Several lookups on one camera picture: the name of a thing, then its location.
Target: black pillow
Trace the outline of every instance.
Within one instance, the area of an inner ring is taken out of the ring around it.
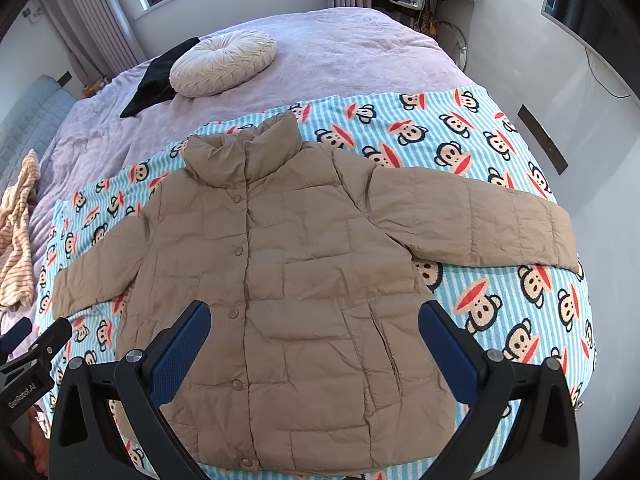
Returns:
[[[200,43],[198,38],[174,46],[162,56],[156,57],[146,69],[145,75],[138,85],[138,90],[131,102],[120,114],[120,118],[131,117],[157,103],[170,101],[176,95],[176,91],[169,84],[169,72],[178,58],[191,47]]]

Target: wall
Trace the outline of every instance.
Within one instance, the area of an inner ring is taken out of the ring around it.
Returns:
[[[34,11],[37,5],[28,4]],[[75,77],[62,40],[46,16],[29,23],[20,14],[0,43],[0,122],[29,85],[42,74],[58,79],[72,75],[66,84],[75,97],[82,97],[82,83]]]
[[[140,0],[120,0],[149,57],[172,46],[238,23],[326,7],[326,0],[165,0],[145,10]]]
[[[540,14],[543,0],[447,0],[438,17],[468,37],[466,73],[488,88],[540,161],[574,222],[593,307],[598,365],[578,410],[582,478],[615,450],[640,404],[640,107],[609,96],[589,72],[583,46]],[[628,91],[599,60],[598,78]],[[569,163],[553,170],[519,122],[524,103]]]

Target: round pillow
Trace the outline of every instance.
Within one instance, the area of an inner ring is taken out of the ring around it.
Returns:
[[[257,30],[235,30],[202,40],[171,67],[169,83],[178,94],[219,94],[251,79],[276,56],[276,40]]]

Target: jacket's left sleeve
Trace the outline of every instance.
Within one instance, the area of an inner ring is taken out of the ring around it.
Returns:
[[[382,168],[344,150],[333,158],[358,208],[418,258],[578,272],[569,215],[548,200],[444,171]]]
[[[115,298],[140,270],[158,224],[162,186],[139,216],[125,216],[106,236],[56,275],[53,317],[72,314]]]

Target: silver screw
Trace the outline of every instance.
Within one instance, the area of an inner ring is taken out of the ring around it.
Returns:
[[[555,357],[550,357],[549,359],[547,359],[546,365],[552,370],[560,369],[560,361],[558,361],[558,359],[556,359]]]
[[[486,351],[486,356],[489,358],[489,361],[493,361],[494,363],[499,363],[504,359],[504,355],[499,350],[495,348],[491,348]]]
[[[82,365],[82,362],[84,362],[84,359],[82,359],[81,357],[74,357],[73,359],[71,359],[71,361],[69,361],[69,368],[75,370]]]
[[[137,363],[142,359],[142,350],[130,350],[127,352],[127,361],[130,363]]]

